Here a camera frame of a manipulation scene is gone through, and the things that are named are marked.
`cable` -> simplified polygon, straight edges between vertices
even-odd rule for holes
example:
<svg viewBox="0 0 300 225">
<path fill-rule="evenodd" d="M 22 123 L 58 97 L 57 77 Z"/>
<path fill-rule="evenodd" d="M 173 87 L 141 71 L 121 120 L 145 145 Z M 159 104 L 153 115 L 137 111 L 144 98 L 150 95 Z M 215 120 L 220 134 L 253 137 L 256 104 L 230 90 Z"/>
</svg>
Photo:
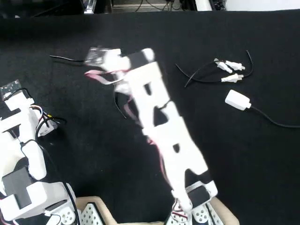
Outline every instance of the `cable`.
<svg viewBox="0 0 300 225">
<path fill-rule="evenodd" d="M 0 212 L 0 220 L 1 220 L 1 222 L 2 222 L 4 225 L 11 225 L 11 224 L 5 222 L 5 220 L 4 220 L 3 216 L 2 216 L 2 212 Z"/>
<path fill-rule="evenodd" d="M 124 115 L 124 113 L 122 112 L 122 110 L 120 109 L 120 107 L 118 105 L 118 96 L 116 95 L 116 85 L 114 86 L 114 89 L 113 89 L 113 99 L 114 99 L 114 104 L 115 104 L 116 108 L 118 109 L 118 111 L 122 114 L 124 119 L 127 119 L 127 117 Z"/>
<path fill-rule="evenodd" d="M 60 224 L 60 222 L 61 222 L 61 216 L 60 215 L 57 215 L 57 214 L 51 214 L 52 216 L 58 216 L 58 217 L 60 217 L 60 220 L 58 221 L 58 223 L 56 224 L 56 225 L 58 225 L 58 224 Z"/>
<path fill-rule="evenodd" d="M 13 220 L 14 225 L 20 225 L 17 221 Z"/>
<path fill-rule="evenodd" d="M 7 101 L 9 100 L 13 95 L 15 95 L 17 92 L 21 91 L 21 90 L 25 90 L 27 92 L 27 95 L 30 97 L 30 98 L 33 98 L 31 96 L 31 94 L 29 93 L 29 91 L 27 90 L 27 88 L 18 88 L 16 90 L 14 90 L 12 93 L 10 93 L 7 97 L 3 98 L 3 101 Z"/>
<path fill-rule="evenodd" d="M 213 64 L 213 63 L 216 63 L 216 62 L 222 62 L 221 60 L 217 60 L 217 61 L 212 61 L 212 62 L 208 62 L 206 63 L 204 66 L 200 67 L 199 69 L 196 70 L 196 72 L 194 72 L 189 80 L 187 81 L 186 85 L 184 85 L 184 87 L 186 88 L 188 83 L 193 79 L 193 77 L 202 69 L 206 68 L 207 66 L 209 66 L 210 64 Z M 221 80 L 217 80 L 217 81 L 202 81 L 202 80 L 195 80 L 195 81 L 198 81 L 198 82 L 204 82 L 204 83 L 217 83 L 217 82 L 221 82 Z"/>
<path fill-rule="evenodd" d="M 43 120 L 43 121 L 39 124 L 39 126 L 37 127 L 37 129 L 36 129 L 36 134 L 35 134 L 35 139 L 36 139 L 36 140 L 38 139 L 38 133 L 39 133 L 39 130 L 41 129 L 42 125 L 43 125 L 44 123 L 46 123 L 47 121 L 49 121 L 49 120 L 53 120 L 53 121 L 56 122 L 56 123 L 58 123 L 58 122 L 55 121 L 55 120 L 61 120 L 61 121 L 64 121 L 65 124 L 67 123 L 67 120 L 66 120 L 66 119 L 61 118 L 61 117 L 55 117 L 55 116 Z"/>
<path fill-rule="evenodd" d="M 249 60 L 250 60 L 251 70 L 250 70 L 250 72 L 249 72 L 248 74 L 244 75 L 244 77 L 250 76 L 250 75 L 253 73 L 253 70 L 254 70 L 254 63 L 253 63 L 253 61 L 252 61 L 251 55 L 250 55 L 250 53 L 249 53 L 248 50 L 246 50 L 246 52 L 247 52 L 248 58 L 249 58 Z"/>
<path fill-rule="evenodd" d="M 44 111 L 43 111 L 42 107 L 40 107 L 40 106 L 38 106 L 38 105 L 31 105 L 31 106 L 29 106 L 29 108 L 37 108 L 37 109 L 40 111 L 41 116 L 40 116 L 40 118 L 39 118 L 38 121 L 40 121 L 40 120 L 43 118 L 43 113 L 44 113 Z"/>
<path fill-rule="evenodd" d="M 158 10 L 165 11 L 164 8 L 162 9 L 162 8 L 158 8 L 158 7 L 154 6 L 154 5 L 152 5 L 148 0 L 146 0 L 146 2 L 147 2 L 149 5 L 151 5 L 152 7 L 158 9 Z"/>
<path fill-rule="evenodd" d="M 246 53 L 248 55 L 248 58 L 249 58 L 249 61 L 250 61 L 250 64 L 251 64 L 251 70 L 248 74 L 244 75 L 243 77 L 247 77 L 247 76 L 250 76 L 252 73 L 253 73 L 253 70 L 254 70 L 254 64 L 253 64 L 253 61 L 252 61 L 252 58 L 251 58 L 251 55 L 249 53 L 248 50 L 246 50 Z M 197 69 L 191 76 L 189 76 L 187 73 L 185 73 L 180 67 L 178 64 L 175 64 L 175 66 L 180 70 L 180 72 L 185 75 L 186 77 L 189 78 L 189 80 L 187 81 L 187 83 L 185 84 L 184 87 L 187 87 L 188 83 L 193 80 L 193 81 L 196 81 L 196 82 L 200 82 L 200 83 L 218 83 L 218 82 L 221 82 L 221 80 L 214 80 L 214 81 L 206 81 L 206 80 L 202 80 L 202 79 L 195 79 L 194 76 L 202 69 L 206 68 L 207 66 L 209 66 L 210 64 L 213 64 L 213 63 L 216 63 L 216 62 L 224 62 L 223 60 L 217 60 L 217 61 L 212 61 L 212 62 L 208 62 L 206 64 L 204 64 L 204 66 L 200 67 L 199 69 Z"/>
<path fill-rule="evenodd" d="M 50 58 L 54 58 L 54 59 L 61 59 L 61 60 L 67 60 L 67 61 L 71 61 L 71 62 L 84 62 L 85 60 L 74 60 L 74 59 L 70 59 L 67 57 L 62 57 L 62 56 L 57 56 L 57 55 L 49 55 Z"/>
<path fill-rule="evenodd" d="M 283 128 L 300 128 L 300 125 L 286 125 L 286 124 L 275 122 L 267 114 L 265 114 L 263 111 L 259 110 L 258 108 L 255 108 L 254 106 L 251 106 L 250 109 L 253 109 L 253 110 L 257 111 L 262 116 L 264 116 L 266 119 L 268 119 L 270 122 L 272 122 L 273 124 L 275 124 L 275 125 L 277 125 L 279 127 L 283 127 Z"/>
<path fill-rule="evenodd" d="M 139 7 L 136 9 L 136 11 L 135 11 L 135 12 L 139 11 L 140 7 L 142 6 L 142 3 L 143 3 L 143 1 L 144 1 L 144 0 L 142 0 L 142 1 L 141 1 L 141 3 L 140 3 L 140 5 L 139 5 Z"/>
<path fill-rule="evenodd" d="M 214 218 L 212 217 L 211 211 L 210 211 L 210 209 L 209 209 L 207 203 L 205 204 L 205 206 L 206 206 L 206 208 L 207 208 L 207 211 L 208 211 L 208 214 L 209 214 L 210 219 L 211 219 L 211 221 L 212 221 L 212 224 L 213 224 L 213 225 L 216 225 L 216 222 L 215 222 Z"/>
</svg>

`red wire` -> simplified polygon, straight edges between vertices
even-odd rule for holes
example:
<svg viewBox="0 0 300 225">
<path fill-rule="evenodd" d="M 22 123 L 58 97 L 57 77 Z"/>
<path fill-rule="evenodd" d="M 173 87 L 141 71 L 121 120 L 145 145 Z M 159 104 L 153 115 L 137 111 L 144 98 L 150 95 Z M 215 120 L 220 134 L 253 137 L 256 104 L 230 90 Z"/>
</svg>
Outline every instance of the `red wire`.
<svg viewBox="0 0 300 225">
<path fill-rule="evenodd" d="M 177 216 L 180 216 L 180 217 L 184 217 L 185 219 L 187 219 L 187 218 L 188 218 L 187 216 L 185 216 L 185 215 L 182 215 L 182 214 L 180 214 L 180 213 L 177 213 L 177 212 L 172 212 L 172 214 L 175 214 L 175 215 L 177 215 Z"/>
</svg>

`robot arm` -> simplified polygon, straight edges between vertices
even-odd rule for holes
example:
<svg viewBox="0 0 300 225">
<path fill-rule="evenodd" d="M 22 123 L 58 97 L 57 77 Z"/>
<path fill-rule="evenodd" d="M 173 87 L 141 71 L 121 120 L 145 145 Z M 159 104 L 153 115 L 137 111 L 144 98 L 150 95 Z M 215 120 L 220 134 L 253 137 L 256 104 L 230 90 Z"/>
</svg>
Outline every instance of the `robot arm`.
<svg viewBox="0 0 300 225">
<path fill-rule="evenodd" d="M 42 213 L 66 214 L 68 223 L 73 223 L 74 208 L 64 184 L 39 181 L 47 174 L 43 151 L 35 141 L 36 128 L 43 117 L 42 112 L 32 109 L 33 99 L 26 98 L 21 89 L 18 81 L 0 88 L 4 100 L 0 110 L 0 192 L 6 196 L 0 201 L 2 215 L 12 221 Z M 41 126 L 38 136 L 56 127 L 50 120 Z M 23 157 L 28 159 L 28 166 L 15 169 Z M 72 188 L 66 185 L 75 199 Z"/>
<path fill-rule="evenodd" d="M 214 181 L 207 175 L 208 168 L 203 156 L 192 141 L 183 118 L 171 101 L 162 80 L 154 52 L 141 52 L 120 57 L 120 50 L 91 48 L 86 64 L 98 66 L 114 75 L 114 82 L 107 82 L 106 73 L 89 71 L 90 78 L 102 84 L 114 84 L 115 91 L 129 95 L 135 101 L 139 113 L 139 124 L 151 143 L 157 145 L 164 161 L 167 180 L 172 194 L 184 213 L 191 215 L 193 209 L 203 206 L 218 191 Z M 155 110 L 159 110 L 167 122 L 155 125 Z M 205 177 L 185 187 L 185 171 Z"/>
</svg>

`white connector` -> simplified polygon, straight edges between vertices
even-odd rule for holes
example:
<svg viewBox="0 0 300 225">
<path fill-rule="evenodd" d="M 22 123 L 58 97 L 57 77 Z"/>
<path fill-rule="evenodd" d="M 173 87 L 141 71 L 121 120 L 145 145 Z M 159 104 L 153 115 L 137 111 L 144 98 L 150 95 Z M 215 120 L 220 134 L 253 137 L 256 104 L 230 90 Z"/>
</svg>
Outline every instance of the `white connector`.
<svg viewBox="0 0 300 225">
<path fill-rule="evenodd" d="M 245 110 L 251 107 L 250 99 L 234 90 L 230 90 L 225 102 L 239 110 Z"/>
<path fill-rule="evenodd" d="M 215 63 L 217 64 L 217 67 L 228 72 L 228 73 L 232 73 L 233 70 L 230 69 L 224 62 L 220 62 L 217 58 L 214 59 Z"/>
<path fill-rule="evenodd" d="M 234 70 L 246 69 L 241 63 L 226 61 L 225 64 L 229 65 Z"/>
<path fill-rule="evenodd" d="M 244 75 L 233 74 L 233 75 L 221 78 L 221 82 L 236 83 L 237 81 L 241 81 L 243 77 L 244 77 Z"/>
</svg>

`table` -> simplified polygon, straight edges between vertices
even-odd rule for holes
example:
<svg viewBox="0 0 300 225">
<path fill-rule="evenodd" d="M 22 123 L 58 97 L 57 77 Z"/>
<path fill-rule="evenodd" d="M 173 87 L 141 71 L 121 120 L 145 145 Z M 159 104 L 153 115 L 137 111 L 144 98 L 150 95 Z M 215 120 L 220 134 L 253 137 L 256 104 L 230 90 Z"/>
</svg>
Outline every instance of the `table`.
<svg viewBox="0 0 300 225">
<path fill-rule="evenodd" d="M 115 109 L 113 87 L 84 77 L 85 66 L 49 58 L 83 59 L 97 45 L 124 54 L 150 47 L 219 199 L 241 224 L 297 224 L 300 130 L 276 127 L 224 99 L 234 89 L 275 120 L 300 124 L 299 19 L 294 10 L 2 20 L 0 85 L 19 79 L 36 104 L 68 119 L 43 145 L 77 196 L 100 196 L 118 223 L 165 220 L 173 199 L 158 154 L 140 128 Z M 185 89 L 187 79 L 174 65 L 193 72 L 217 57 L 249 67 L 246 50 L 254 73 L 236 84 L 193 83 Z M 56 181 L 48 165 L 47 180 Z"/>
</svg>

